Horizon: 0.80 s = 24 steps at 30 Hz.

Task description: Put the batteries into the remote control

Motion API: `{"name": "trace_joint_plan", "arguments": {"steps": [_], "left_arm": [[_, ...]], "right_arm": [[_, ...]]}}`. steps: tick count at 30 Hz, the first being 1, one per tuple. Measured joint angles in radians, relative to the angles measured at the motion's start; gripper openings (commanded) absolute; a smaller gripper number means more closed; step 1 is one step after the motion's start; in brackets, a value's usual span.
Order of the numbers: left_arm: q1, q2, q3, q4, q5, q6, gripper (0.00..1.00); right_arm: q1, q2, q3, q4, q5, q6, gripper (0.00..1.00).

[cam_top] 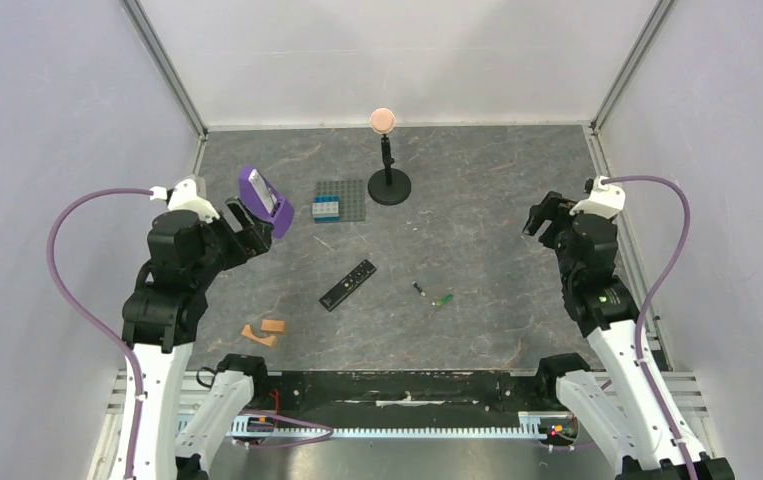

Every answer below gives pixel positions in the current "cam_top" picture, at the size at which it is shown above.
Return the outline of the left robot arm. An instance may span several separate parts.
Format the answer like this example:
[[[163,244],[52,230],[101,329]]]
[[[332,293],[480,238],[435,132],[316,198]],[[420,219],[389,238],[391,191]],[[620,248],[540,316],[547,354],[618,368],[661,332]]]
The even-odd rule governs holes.
[[[230,424],[244,408],[270,398],[260,357],[225,357],[200,409],[179,425],[183,379],[216,277],[266,253],[271,223],[234,197],[224,216],[207,223],[191,210],[156,217],[147,235],[150,258],[122,308],[122,340],[138,360],[129,366],[122,438],[114,479],[205,479]]]

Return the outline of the black AAA battery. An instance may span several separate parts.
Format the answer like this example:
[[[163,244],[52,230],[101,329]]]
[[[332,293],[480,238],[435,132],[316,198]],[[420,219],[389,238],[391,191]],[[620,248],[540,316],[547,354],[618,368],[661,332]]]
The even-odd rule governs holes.
[[[426,296],[426,292],[424,291],[424,289],[417,282],[415,282],[415,281],[412,282],[412,286],[417,290],[417,292],[419,293],[420,296],[422,296],[422,297]]]

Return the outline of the green AAA battery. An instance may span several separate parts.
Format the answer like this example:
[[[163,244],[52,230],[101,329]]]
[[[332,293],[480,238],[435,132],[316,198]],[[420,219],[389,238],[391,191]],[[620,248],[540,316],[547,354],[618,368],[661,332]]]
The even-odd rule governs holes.
[[[435,301],[432,303],[432,305],[433,305],[433,306],[437,306],[437,307],[439,307],[439,306],[443,306],[443,305],[445,305],[446,303],[448,303],[449,301],[451,301],[451,300],[453,299],[453,297],[454,297],[454,295],[453,295],[453,294],[447,294],[447,295],[445,295],[445,296],[443,296],[443,297],[440,297],[440,298],[436,299],[436,300],[435,300]]]

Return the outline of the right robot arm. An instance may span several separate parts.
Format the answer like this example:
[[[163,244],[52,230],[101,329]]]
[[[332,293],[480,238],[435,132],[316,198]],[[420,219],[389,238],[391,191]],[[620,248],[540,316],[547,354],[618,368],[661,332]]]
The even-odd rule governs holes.
[[[731,479],[678,411],[651,356],[640,311],[615,273],[618,229],[612,215],[579,209],[549,192],[529,210],[524,234],[556,254],[564,306],[608,374],[608,399],[579,356],[541,360],[537,400],[567,407],[581,421],[617,479]]]

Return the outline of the black remote control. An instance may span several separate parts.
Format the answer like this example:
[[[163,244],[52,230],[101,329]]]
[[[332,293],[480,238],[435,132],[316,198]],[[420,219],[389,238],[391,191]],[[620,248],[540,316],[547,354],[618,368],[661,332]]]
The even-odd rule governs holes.
[[[333,311],[376,271],[376,266],[364,259],[319,299],[320,305]]]

